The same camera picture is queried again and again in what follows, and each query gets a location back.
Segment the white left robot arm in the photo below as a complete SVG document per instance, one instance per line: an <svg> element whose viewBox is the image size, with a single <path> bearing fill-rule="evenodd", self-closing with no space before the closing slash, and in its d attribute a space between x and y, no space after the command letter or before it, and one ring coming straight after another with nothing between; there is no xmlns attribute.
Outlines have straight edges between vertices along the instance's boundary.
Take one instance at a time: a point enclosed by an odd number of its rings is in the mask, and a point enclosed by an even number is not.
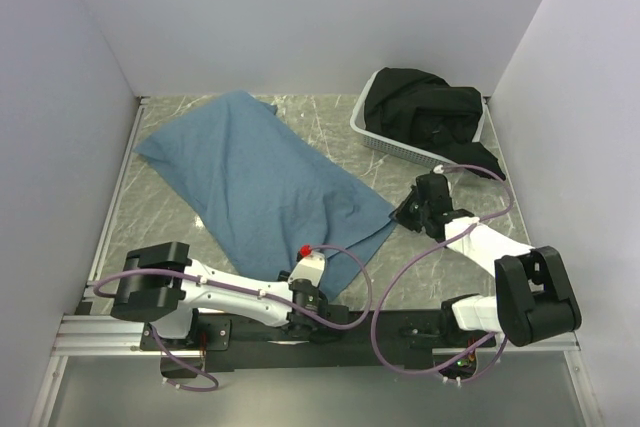
<svg viewBox="0 0 640 427"><path fill-rule="evenodd" d="M334 324L345 324L349 309L331 305L319 290L325 258L313 253L276 281L260 281L213 269L189 258L189 246L169 242L127 253L110 315L148 323L176 348L193 346L203 309L221 311L289 331L304 339L323 324L298 312L299 306Z"/></svg>

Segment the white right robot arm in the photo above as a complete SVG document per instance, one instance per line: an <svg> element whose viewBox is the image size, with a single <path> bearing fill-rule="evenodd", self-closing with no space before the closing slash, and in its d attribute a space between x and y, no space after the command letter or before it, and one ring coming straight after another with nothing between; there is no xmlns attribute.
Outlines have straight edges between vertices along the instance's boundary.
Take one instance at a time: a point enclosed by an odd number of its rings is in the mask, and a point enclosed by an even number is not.
<svg viewBox="0 0 640 427"><path fill-rule="evenodd" d="M494 280L492 296L471 294L442 303L439 334L447 344L460 346L474 331L484 331L523 347L581 327L582 313L559 251L517 242L470 211L456 209L444 174L417 177L391 218L469 259Z"/></svg>

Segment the blue fabric pillowcase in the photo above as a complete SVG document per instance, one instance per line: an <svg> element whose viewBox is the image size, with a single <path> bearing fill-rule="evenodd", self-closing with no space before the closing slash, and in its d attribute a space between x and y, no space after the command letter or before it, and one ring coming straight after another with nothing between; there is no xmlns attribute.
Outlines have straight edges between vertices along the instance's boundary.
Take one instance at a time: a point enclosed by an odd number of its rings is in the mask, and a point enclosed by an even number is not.
<svg viewBox="0 0 640 427"><path fill-rule="evenodd" d="M272 281L304 245L324 246L336 299L395 228L393 206L296 134L277 108L234 91L169 121L135 148L245 277Z"/></svg>

